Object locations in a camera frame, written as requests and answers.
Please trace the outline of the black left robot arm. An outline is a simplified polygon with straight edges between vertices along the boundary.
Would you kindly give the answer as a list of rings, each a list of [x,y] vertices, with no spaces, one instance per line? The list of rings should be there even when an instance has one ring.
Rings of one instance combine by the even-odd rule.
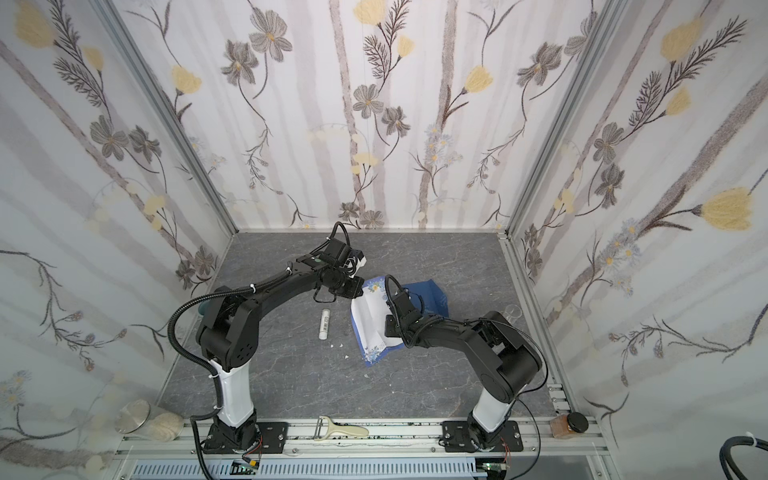
[[[216,381],[217,412],[202,441],[206,454],[246,453],[262,439],[251,398],[249,366],[260,335],[260,324],[273,310],[307,292],[327,289],[333,299],[362,295],[364,279],[343,266],[311,257],[283,273],[239,289],[220,287],[207,307],[196,342]]]

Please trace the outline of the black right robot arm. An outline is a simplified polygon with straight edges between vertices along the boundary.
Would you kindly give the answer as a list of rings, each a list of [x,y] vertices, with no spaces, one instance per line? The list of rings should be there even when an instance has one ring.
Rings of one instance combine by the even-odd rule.
[[[385,335],[408,348],[444,348],[466,357],[483,390],[467,417],[468,443],[495,447],[510,411],[535,379],[543,360],[535,347],[497,311],[474,320],[429,314],[408,291],[386,295]]]

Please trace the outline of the white letter paper blue border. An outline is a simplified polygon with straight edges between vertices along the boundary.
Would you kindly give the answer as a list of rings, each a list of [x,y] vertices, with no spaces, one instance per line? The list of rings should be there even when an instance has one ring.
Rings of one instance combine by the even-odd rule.
[[[351,301],[351,319],[359,349],[366,366],[371,367],[388,353],[402,349],[399,337],[385,336],[386,316],[390,314],[384,286],[385,277],[366,280],[362,295]]]

